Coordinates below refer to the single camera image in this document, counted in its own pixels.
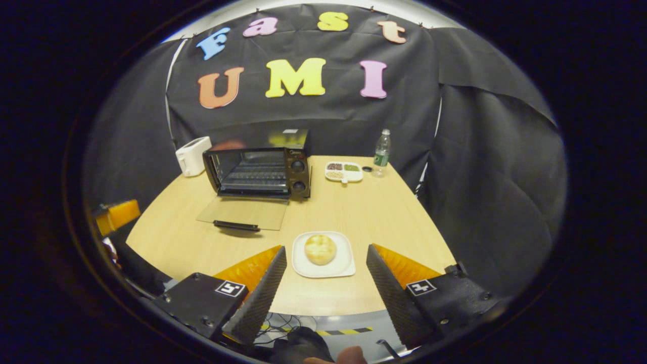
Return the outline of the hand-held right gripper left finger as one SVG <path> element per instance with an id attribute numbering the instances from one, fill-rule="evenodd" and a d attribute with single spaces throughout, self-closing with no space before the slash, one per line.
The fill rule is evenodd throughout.
<path id="1" fill-rule="evenodd" d="M 200 336 L 250 346 L 286 267 L 285 247 L 271 247 L 213 276 L 194 272 L 155 298 L 153 304 Z"/>

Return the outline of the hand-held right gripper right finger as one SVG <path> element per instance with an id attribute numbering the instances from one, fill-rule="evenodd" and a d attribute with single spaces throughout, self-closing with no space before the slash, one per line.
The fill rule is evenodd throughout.
<path id="1" fill-rule="evenodd" d="M 408 349 L 462 336 L 499 305 L 499 296 L 474 282 L 460 264 L 438 272 L 370 244 L 366 265 L 397 336 Z"/>

